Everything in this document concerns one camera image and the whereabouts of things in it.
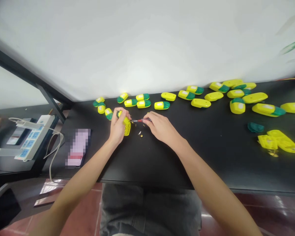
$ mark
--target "power strip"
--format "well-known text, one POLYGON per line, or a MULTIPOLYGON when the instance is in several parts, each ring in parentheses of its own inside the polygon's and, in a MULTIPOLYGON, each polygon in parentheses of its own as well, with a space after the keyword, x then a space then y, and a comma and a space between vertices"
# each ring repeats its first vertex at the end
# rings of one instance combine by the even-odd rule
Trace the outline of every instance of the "power strip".
POLYGON ((33 129, 30 132, 29 136, 21 147, 22 153, 18 156, 15 156, 14 159, 22 161, 32 160, 54 119, 55 116, 42 115, 37 121, 37 124, 42 126, 39 129, 33 129))

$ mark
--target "white wall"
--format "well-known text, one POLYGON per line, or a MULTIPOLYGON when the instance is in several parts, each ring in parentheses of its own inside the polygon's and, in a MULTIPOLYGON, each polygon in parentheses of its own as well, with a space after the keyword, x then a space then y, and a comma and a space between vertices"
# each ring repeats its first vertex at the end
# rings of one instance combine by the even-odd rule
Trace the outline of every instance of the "white wall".
POLYGON ((74 101, 295 76, 295 0, 0 0, 0 49, 74 101))
POLYGON ((0 109, 48 104, 41 92, 0 67, 0 109))

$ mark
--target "gray pants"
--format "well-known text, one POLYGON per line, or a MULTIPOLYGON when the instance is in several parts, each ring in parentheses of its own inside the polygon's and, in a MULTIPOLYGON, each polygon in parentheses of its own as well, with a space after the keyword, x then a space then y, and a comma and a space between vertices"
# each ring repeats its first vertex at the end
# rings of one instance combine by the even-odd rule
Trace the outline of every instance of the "gray pants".
POLYGON ((103 185, 101 236, 199 236, 200 229, 194 190, 103 185))

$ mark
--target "black table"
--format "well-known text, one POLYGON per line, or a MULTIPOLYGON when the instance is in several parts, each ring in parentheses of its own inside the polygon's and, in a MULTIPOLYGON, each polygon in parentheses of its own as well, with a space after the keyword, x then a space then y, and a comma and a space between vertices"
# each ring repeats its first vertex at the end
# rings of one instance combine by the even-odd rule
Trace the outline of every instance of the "black table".
MULTIPOLYGON (((205 89, 204 98, 211 89, 205 89)), ((295 102, 295 81, 258 83, 253 90, 265 92, 266 104, 280 106, 295 102)), ((161 101, 159 93, 150 94, 151 107, 128 108, 132 118, 142 118, 154 110, 154 102, 161 101)), ((200 109, 190 101, 176 98, 168 110, 157 111, 167 116, 177 131, 188 140, 194 150, 212 167, 230 189, 241 193, 295 194, 295 153, 279 151, 279 157, 270 156, 257 143, 257 134, 247 129, 248 122, 265 126, 265 132, 279 129, 295 142, 295 114, 268 117, 254 113, 246 104, 246 112, 236 115, 230 112, 229 99, 212 102, 211 107, 200 109)), ((70 138, 74 129, 91 128, 91 145, 86 154, 88 161, 109 137, 109 126, 105 115, 100 115, 93 101, 77 102, 71 109, 62 132, 67 144, 58 152, 52 173, 55 179, 69 179, 78 169, 66 169, 65 159, 69 152, 70 138)), ((112 110, 123 106, 116 99, 107 99, 106 107, 112 110)), ((42 176, 48 176, 51 157, 45 163, 42 176)), ((164 143, 158 141, 147 126, 132 125, 130 135, 125 137, 115 150, 99 177, 100 182, 162 187, 192 188, 192 184, 177 155, 164 143)))

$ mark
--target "power cord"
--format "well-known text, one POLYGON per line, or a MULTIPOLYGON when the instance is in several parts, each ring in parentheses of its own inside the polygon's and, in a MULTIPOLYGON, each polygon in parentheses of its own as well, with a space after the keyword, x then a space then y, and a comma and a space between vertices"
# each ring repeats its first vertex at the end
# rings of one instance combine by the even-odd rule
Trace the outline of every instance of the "power cord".
MULTIPOLYGON (((17 121, 15 121, 15 120, 18 120, 18 121, 24 121, 24 122, 26 122, 26 123, 32 123, 32 124, 35 124, 35 125, 39 125, 39 126, 44 127, 44 125, 40 125, 40 124, 37 124, 37 123, 33 123, 33 122, 29 122, 29 121, 25 121, 25 120, 20 119, 20 118, 10 117, 9 120, 12 121, 12 122, 14 122, 14 123, 17 123, 17 121)), ((45 154, 45 156, 44 156, 43 159, 45 159, 46 157, 50 156, 51 154, 53 154, 53 153, 55 152, 55 154, 54 154, 54 156, 53 156, 53 158, 52 158, 52 160, 51 160, 51 162, 50 162, 50 166, 49 166, 49 178, 50 178, 50 181, 51 181, 51 182, 53 182, 53 183, 55 183, 55 184, 60 184, 60 183, 55 182, 55 181, 52 180, 52 177, 51 177, 51 166, 52 166, 52 163, 53 163, 53 161, 54 161, 54 159, 55 159, 55 157, 56 157, 56 155, 57 155, 57 153, 58 153, 58 151, 59 151, 59 148, 64 144, 64 143, 62 143, 62 141, 64 140, 64 135, 63 135, 61 132, 58 132, 58 131, 56 131, 56 130, 54 130, 54 129, 51 129, 51 128, 48 128, 48 129, 50 129, 50 130, 52 130, 52 131, 55 131, 55 133, 52 135, 51 139, 49 140, 49 143, 48 143, 48 146, 47 146, 47 151, 46 151, 46 154, 45 154), (52 138, 53 138, 55 135, 60 135, 60 142, 59 142, 59 144, 57 145, 57 147, 56 147, 52 152, 50 152, 50 153, 47 155, 47 153, 48 153, 48 148, 49 148, 49 145, 50 145, 50 142, 52 141, 52 138)))

